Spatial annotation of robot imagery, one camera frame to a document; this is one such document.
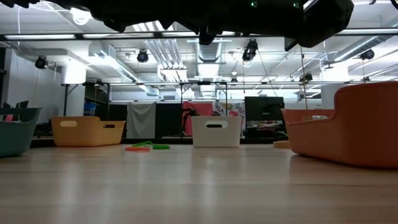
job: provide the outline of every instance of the pole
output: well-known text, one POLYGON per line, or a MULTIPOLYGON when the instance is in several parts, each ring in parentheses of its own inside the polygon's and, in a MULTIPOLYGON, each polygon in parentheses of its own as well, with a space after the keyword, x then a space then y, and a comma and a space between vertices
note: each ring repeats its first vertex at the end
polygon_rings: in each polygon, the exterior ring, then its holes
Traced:
POLYGON ((106 86, 108 87, 106 95, 106 119, 109 120, 109 102, 111 101, 111 85, 107 83, 106 86))
POLYGON ((69 89, 69 84, 65 84, 65 97, 63 99, 63 116, 67 115, 68 89, 69 89))
POLYGON ((182 138, 182 136, 183 136, 182 129, 184 128, 184 127, 182 126, 182 125, 183 125, 183 121, 182 121, 182 119, 183 119, 183 110, 182 110, 182 109, 183 109, 183 108, 182 108, 182 95, 183 95, 182 87, 183 87, 183 84, 182 84, 182 83, 180 83, 180 87, 181 87, 181 117, 180 117, 180 118, 181 118, 181 119, 180 119, 180 120, 181 120, 181 125, 180 125, 180 126, 181 126, 181 131, 180 131, 181 133, 180 133, 180 135, 181 135, 181 138, 182 138))
POLYGON ((228 116, 228 83, 225 83, 225 114, 228 116))

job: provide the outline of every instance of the yellow storage bin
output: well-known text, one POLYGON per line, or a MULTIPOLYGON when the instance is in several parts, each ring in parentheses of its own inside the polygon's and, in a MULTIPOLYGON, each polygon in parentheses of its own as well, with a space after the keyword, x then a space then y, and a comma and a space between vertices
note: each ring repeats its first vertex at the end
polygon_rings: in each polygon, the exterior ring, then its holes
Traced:
POLYGON ((90 147, 120 144, 125 121, 100 121, 98 117, 53 117, 56 146, 90 147))

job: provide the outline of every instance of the storage bin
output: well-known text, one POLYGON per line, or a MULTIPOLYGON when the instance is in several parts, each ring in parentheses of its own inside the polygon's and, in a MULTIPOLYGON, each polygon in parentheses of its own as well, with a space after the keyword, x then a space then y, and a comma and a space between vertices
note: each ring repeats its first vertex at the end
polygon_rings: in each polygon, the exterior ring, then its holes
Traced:
POLYGON ((242 117, 193 116, 193 147, 239 147, 242 117))
POLYGON ((19 156, 30 148, 41 108, 0 108, 0 114, 20 121, 0 121, 0 157, 19 156))
POLYGON ((283 110, 292 150, 353 166, 398 168, 398 82, 347 86, 335 110, 283 110), (323 115, 326 119, 309 119, 323 115))
POLYGON ((125 121, 100 121, 94 116, 51 118, 54 143, 62 147, 119 144, 125 121))

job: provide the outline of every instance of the bin handle hole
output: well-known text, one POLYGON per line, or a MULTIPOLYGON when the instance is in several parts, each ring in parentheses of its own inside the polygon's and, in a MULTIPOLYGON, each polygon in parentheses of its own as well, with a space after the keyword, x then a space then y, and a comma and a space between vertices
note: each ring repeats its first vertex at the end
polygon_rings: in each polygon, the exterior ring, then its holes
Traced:
POLYGON ((60 125, 61 125, 61 127, 72 128, 72 127, 77 126, 77 122, 76 121, 61 121, 60 125))

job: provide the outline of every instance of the orange storage bin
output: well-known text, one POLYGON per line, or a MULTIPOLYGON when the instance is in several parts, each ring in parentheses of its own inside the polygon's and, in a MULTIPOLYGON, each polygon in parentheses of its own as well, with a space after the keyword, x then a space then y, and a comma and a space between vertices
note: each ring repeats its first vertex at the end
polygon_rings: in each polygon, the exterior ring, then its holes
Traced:
POLYGON ((51 118, 56 146, 89 147, 120 144, 125 121, 100 121, 98 117, 51 118))
POLYGON ((398 82, 347 86, 335 110, 283 110, 292 150, 353 166, 398 168, 398 82), (326 119, 311 119, 313 116, 326 119))

